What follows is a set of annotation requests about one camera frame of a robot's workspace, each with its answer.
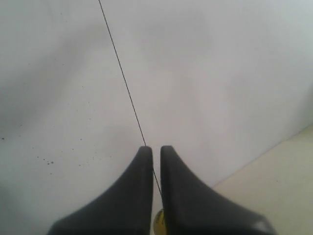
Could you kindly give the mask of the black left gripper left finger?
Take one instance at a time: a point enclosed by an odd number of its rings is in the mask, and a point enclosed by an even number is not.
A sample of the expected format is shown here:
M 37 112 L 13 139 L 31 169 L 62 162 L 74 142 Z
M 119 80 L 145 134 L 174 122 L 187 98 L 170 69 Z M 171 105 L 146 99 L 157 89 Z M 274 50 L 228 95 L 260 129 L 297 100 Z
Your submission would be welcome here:
M 98 198 L 60 219 L 50 235 L 148 235 L 153 202 L 153 154 L 141 146 L 130 165 Z

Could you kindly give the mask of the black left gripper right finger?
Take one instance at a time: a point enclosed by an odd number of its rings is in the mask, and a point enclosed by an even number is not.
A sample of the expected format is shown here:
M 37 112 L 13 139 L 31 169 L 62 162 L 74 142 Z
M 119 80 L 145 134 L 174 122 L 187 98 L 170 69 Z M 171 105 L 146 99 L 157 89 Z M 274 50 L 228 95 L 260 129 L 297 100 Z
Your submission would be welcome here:
M 160 150 L 161 195 L 169 235 L 274 235 L 261 214 L 218 194 L 201 181 L 172 146 Z

